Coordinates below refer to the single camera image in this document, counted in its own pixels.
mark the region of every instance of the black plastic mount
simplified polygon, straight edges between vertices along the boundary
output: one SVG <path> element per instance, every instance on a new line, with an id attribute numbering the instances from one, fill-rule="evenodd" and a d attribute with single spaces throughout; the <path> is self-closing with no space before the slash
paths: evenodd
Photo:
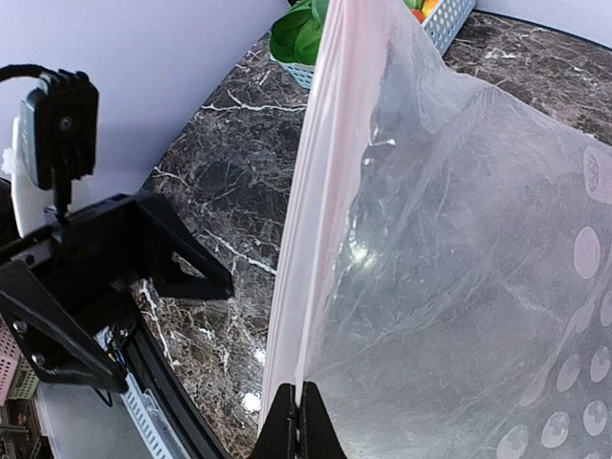
<path id="1" fill-rule="evenodd" d="M 184 273 L 175 253 L 201 277 Z M 233 295 L 230 272 L 165 197 L 118 195 L 0 249 L 0 314 L 41 381 L 124 392 L 124 370 L 92 337 L 133 314 L 127 286 L 149 277 L 160 296 Z"/>

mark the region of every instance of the green plant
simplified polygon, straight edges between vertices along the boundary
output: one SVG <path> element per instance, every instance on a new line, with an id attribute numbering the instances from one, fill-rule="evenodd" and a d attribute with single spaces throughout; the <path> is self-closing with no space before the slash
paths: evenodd
<path id="1" fill-rule="evenodd" d="M 299 0 L 272 25 L 270 52 L 279 62 L 315 65 L 329 0 Z"/>

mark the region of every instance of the black cable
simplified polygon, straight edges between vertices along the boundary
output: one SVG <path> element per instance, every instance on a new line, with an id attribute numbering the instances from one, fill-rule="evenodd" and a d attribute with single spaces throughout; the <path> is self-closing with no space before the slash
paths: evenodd
<path id="1" fill-rule="evenodd" d="M 0 82 L 7 81 L 13 78 L 30 77 L 38 78 L 40 74 L 44 72 L 50 72 L 41 65 L 35 64 L 18 64 L 18 65 L 7 65 L 6 67 L 0 68 Z"/>
<path id="2" fill-rule="evenodd" d="M 104 397 L 102 393 L 99 391 L 99 389 L 96 389 L 95 387 L 94 387 L 94 391 L 98 394 L 98 396 L 100 397 L 100 399 L 104 402 L 106 406 L 108 406 L 109 408 L 113 407 L 113 396 L 108 390 L 106 391 L 106 397 Z"/>

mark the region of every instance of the marble countertop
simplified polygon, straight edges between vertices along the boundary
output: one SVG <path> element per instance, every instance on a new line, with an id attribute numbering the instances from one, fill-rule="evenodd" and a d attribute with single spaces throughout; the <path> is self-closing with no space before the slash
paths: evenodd
<path id="1" fill-rule="evenodd" d="M 474 13 L 447 64 L 612 144 L 612 52 Z M 147 181 L 233 273 L 228 302 L 160 299 L 142 309 L 168 360 L 233 457 L 256 438 L 276 262 L 308 93 L 256 43 Z"/>

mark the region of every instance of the clear plastic bag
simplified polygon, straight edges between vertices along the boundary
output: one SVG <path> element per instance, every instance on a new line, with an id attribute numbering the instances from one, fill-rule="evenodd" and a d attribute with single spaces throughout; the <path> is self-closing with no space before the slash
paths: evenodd
<path id="1" fill-rule="evenodd" d="M 332 1 L 262 416 L 313 381 L 349 458 L 610 457 L 611 204 L 609 146 Z"/>

